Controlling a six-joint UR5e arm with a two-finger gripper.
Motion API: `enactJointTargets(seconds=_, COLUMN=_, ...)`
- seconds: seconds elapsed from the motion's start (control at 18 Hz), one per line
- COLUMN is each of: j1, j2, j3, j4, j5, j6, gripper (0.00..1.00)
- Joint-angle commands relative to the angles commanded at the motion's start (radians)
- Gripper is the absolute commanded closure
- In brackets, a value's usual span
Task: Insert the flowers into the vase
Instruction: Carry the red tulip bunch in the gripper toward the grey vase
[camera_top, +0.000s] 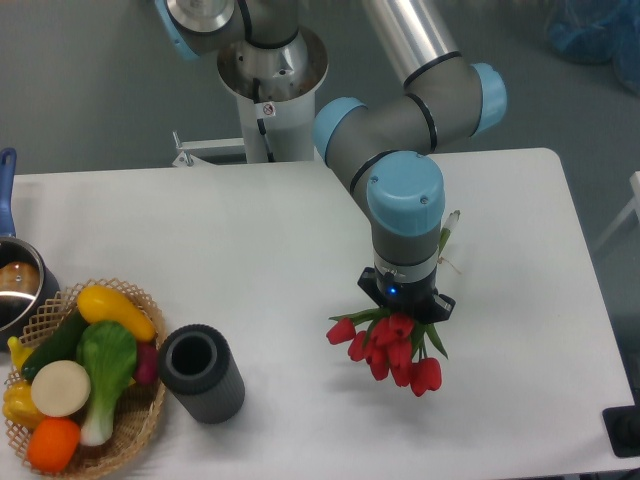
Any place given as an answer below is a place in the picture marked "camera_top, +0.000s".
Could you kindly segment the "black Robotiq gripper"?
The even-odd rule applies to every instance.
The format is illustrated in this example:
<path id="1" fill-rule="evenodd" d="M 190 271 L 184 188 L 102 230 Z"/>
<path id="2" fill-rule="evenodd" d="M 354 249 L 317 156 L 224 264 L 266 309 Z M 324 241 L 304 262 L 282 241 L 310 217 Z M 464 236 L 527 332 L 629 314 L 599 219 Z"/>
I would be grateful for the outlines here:
<path id="1" fill-rule="evenodd" d="M 440 294 L 436 287 L 434 269 L 416 282 L 400 282 L 390 273 L 382 274 L 374 267 L 363 270 L 357 285 L 378 306 L 392 313 L 402 312 L 416 321 L 446 321 L 456 301 Z"/>

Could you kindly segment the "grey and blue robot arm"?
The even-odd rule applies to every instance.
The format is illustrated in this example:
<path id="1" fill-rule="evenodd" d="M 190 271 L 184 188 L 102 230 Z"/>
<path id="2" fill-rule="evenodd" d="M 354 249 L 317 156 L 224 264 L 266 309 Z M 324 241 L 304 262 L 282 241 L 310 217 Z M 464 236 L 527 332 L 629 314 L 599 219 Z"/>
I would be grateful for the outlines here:
<path id="1" fill-rule="evenodd" d="M 507 95 L 491 66 L 463 59 L 434 4 L 366 4 L 403 86 L 378 109 L 352 97 L 316 107 L 327 51 L 294 1 L 159 1 L 156 10 L 184 58 L 216 54 L 248 162 L 320 157 L 349 192 L 374 252 L 360 288 L 422 324 L 447 320 L 455 303 L 436 287 L 444 180 L 432 154 L 499 123 Z"/>

